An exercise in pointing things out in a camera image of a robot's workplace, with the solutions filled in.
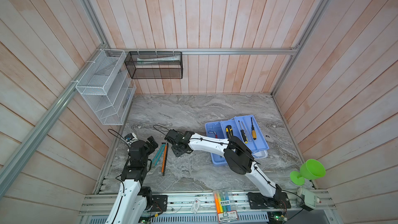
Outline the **teal utility knife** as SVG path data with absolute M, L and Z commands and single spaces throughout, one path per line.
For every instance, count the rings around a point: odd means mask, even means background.
M 162 143 L 162 145 L 160 146 L 158 152 L 156 153 L 155 157 L 153 158 L 152 165 L 154 167 L 158 164 L 158 162 L 162 158 L 162 155 L 163 155 L 163 152 L 164 152 L 165 148 L 166 148 L 166 144 Z

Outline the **orange handled tool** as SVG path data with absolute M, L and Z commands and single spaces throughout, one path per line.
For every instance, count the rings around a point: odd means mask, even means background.
M 169 148 L 169 144 L 166 143 L 165 148 L 164 148 L 164 153 L 163 153 L 163 162 L 162 162 L 162 170 L 161 170 L 162 176 L 165 175 L 168 148 Z

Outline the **black yellow large screwdriver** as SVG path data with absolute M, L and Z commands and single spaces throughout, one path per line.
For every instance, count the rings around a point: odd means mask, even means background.
M 230 139 L 233 136 L 233 129 L 231 125 L 226 126 L 226 135 L 228 139 Z

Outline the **small yellow black screwdriver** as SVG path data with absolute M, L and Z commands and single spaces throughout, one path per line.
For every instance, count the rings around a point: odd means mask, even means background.
M 257 133 L 256 133 L 256 129 L 255 129 L 255 123 L 254 123 L 254 118 L 253 116 L 250 117 L 250 125 L 251 125 L 251 137 L 253 141 L 257 140 Z

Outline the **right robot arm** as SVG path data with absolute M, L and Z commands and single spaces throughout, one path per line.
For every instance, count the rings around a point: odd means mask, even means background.
M 246 176 L 259 189 L 259 193 L 247 194 L 251 209 L 291 208 L 287 193 L 262 172 L 252 151 L 238 137 L 216 139 L 191 131 L 182 134 L 171 129 L 165 140 L 171 143 L 176 157 L 196 150 L 224 157 L 233 172 Z

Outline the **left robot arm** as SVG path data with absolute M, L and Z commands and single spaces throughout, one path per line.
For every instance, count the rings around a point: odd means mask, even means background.
M 137 224 L 143 212 L 152 208 L 152 191 L 143 187 L 143 181 L 151 168 L 149 155 L 159 144 L 150 136 L 147 141 L 130 144 L 126 164 L 120 175 L 117 199 L 106 220 L 107 224 Z

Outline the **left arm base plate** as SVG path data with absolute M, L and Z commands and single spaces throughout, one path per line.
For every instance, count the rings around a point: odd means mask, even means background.
M 145 212 L 165 212 L 167 211 L 167 202 L 167 195 L 146 196 Z

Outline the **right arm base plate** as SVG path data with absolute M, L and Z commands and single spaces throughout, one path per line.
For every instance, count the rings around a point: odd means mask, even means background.
M 276 192 L 276 195 L 271 198 L 265 197 L 261 193 L 249 192 L 247 197 L 251 209 L 291 208 L 290 200 L 285 192 Z

